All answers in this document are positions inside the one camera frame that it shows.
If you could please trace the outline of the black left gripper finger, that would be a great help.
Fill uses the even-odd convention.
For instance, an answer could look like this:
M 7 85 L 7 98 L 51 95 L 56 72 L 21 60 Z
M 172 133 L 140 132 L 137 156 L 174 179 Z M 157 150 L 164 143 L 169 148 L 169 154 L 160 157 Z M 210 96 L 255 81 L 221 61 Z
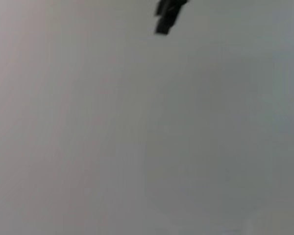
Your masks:
M 155 16 L 158 22 L 155 27 L 155 34 L 168 35 L 176 23 L 179 13 L 188 0 L 160 0 L 155 9 Z

